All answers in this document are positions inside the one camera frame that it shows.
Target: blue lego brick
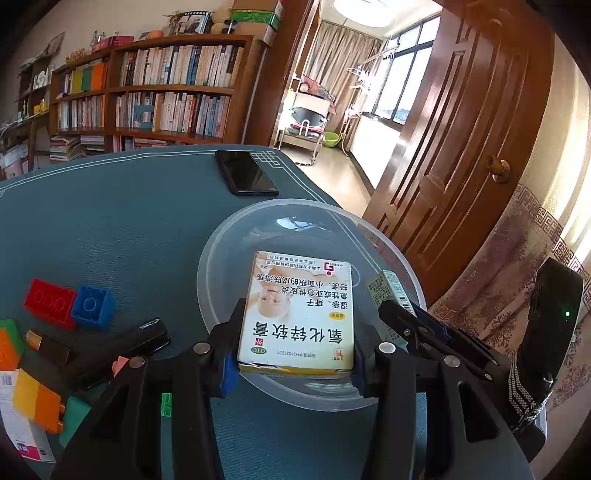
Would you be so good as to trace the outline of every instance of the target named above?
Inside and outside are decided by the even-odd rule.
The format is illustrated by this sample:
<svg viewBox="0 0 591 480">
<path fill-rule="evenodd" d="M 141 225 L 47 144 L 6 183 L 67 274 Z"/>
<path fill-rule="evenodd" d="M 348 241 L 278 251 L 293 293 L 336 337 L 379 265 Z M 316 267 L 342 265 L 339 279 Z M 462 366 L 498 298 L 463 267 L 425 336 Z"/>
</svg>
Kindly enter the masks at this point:
<svg viewBox="0 0 591 480">
<path fill-rule="evenodd" d="M 80 325 L 105 330 L 114 307 L 115 301 L 109 290 L 82 285 L 78 288 L 70 315 Z"/>
</svg>

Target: metal screw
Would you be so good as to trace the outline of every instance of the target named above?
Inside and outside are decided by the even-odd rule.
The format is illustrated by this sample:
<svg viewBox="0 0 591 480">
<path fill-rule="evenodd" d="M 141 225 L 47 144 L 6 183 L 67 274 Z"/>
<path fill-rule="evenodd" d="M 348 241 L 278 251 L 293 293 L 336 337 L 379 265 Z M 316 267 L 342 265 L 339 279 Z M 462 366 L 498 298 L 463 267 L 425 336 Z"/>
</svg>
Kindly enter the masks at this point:
<svg viewBox="0 0 591 480">
<path fill-rule="evenodd" d="M 144 366 L 145 363 L 146 360 L 144 360 L 144 358 L 141 356 L 135 356 L 129 360 L 129 366 L 131 368 L 141 368 Z"/>
<path fill-rule="evenodd" d="M 390 342 L 382 342 L 378 345 L 378 349 L 382 353 L 394 353 L 396 351 L 396 346 Z"/>
<path fill-rule="evenodd" d="M 199 342 L 193 345 L 193 352 L 203 355 L 211 350 L 211 346 L 207 342 Z"/>
<path fill-rule="evenodd" d="M 460 359 L 455 355 L 446 355 L 443 357 L 443 361 L 448 367 L 457 368 L 460 366 Z"/>
</svg>

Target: floor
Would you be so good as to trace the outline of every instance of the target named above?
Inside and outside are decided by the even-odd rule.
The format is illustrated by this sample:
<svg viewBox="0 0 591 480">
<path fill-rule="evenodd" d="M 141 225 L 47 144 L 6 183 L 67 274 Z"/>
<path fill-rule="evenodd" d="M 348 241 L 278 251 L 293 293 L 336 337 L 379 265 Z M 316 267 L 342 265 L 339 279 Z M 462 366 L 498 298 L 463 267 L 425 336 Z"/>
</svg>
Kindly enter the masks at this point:
<svg viewBox="0 0 591 480">
<path fill-rule="evenodd" d="M 281 151 L 293 161 L 310 161 L 310 150 L 284 144 Z M 342 208 L 358 217 L 363 216 L 370 195 L 351 160 L 340 148 L 324 147 L 314 165 L 299 168 Z"/>
</svg>

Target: black smartphone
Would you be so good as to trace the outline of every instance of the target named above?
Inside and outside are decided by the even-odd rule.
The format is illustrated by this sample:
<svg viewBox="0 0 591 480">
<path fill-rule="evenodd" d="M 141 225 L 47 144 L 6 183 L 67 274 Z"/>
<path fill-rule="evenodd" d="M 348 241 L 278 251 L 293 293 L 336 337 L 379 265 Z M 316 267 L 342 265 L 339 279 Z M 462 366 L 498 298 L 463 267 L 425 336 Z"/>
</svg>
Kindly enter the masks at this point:
<svg viewBox="0 0 591 480">
<path fill-rule="evenodd" d="M 228 189 L 234 195 L 269 197 L 279 195 L 279 190 L 249 152 L 218 150 L 216 161 Z"/>
</svg>

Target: green lego brick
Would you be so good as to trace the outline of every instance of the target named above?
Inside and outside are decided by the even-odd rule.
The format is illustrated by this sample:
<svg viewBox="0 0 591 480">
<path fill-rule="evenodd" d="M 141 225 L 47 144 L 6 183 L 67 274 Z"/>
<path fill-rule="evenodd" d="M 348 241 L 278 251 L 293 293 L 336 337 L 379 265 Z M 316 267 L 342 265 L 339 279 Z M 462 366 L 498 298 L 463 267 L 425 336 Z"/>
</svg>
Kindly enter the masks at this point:
<svg viewBox="0 0 591 480">
<path fill-rule="evenodd" d="M 160 415 L 163 417 L 173 416 L 173 395 L 172 393 L 163 393 L 160 404 Z"/>
<path fill-rule="evenodd" d="M 69 397 L 64 413 L 64 431 L 60 433 L 60 443 L 66 447 L 74 433 L 82 423 L 82 420 L 88 415 L 90 407 L 82 400 L 76 397 Z"/>
<path fill-rule="evenodd" d="M 25 344 L 22 342 L 21 335 L 18 333 L 17 325 L 12 319 L 0 320 L 0 328 L 6 329 L 6 333 L 12 342 L 15 352 L 22 356 L 25 351 Z"/>
</svg>

